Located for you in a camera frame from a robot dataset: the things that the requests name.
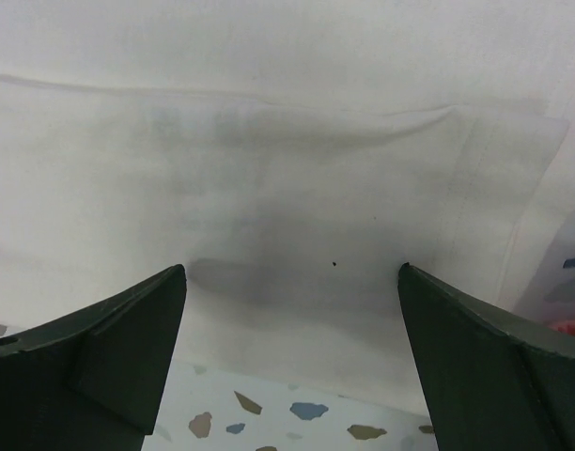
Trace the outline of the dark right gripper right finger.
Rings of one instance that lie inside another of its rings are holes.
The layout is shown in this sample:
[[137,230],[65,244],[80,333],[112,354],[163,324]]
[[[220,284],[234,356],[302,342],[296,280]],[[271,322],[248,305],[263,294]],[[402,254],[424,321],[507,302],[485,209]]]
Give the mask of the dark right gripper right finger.
[[397,292],[442,450],[575,450],[575,337],[410,264]]

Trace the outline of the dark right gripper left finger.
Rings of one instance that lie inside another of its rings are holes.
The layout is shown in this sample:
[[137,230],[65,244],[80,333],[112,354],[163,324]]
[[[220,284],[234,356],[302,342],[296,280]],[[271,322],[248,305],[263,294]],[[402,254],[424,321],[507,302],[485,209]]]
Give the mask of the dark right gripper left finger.
[[152,434],[186,299],[182,265],[0,337],[0,450],[139,450]]

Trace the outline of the white Coca-Cola t-shirt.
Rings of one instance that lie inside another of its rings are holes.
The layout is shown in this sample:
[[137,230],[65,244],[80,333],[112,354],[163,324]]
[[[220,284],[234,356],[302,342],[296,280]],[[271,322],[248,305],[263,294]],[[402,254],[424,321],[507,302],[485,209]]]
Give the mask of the white Coca-Cola t-shirt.
[[575,1],[0,1],[2,323],[183,264],[178,357],[423,413],[399,267],[574,210]]

